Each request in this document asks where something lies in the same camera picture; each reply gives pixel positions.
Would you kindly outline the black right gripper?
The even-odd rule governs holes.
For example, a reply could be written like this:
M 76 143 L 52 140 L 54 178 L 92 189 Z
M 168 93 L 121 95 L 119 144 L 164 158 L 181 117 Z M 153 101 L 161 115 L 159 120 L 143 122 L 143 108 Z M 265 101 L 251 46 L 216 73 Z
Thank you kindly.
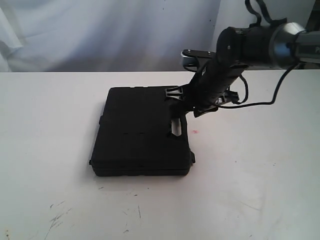
M 241 74 L 240 64 L 225 66 L 215 58 L 210 59 L 189 83 L 165 90 L 165 99 L 174 100 L 169 104 L 171 118 L 178 119 L 189 112 L 197 118 L 217 111 L 217 100 Z

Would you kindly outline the right robot arm silver black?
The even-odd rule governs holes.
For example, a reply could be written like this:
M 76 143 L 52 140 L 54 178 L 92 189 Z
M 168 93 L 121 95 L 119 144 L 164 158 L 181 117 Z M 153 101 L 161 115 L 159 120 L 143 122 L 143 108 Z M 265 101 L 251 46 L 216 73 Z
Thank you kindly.
M 174 100 L 170 111 L 175 117 L 193 112 L 195 117 L 218 109 L 249 106 L 230 87 L 251 67 L 283 69 L 291 72 L 305 63 L 320 61 L 320 33 L 307 31 L 295 22 L 248 28 L 228 27 L 217 40 L 216 50 L 185 49 L 182 65 L 193 72 L 189 83 L 165 91 Z

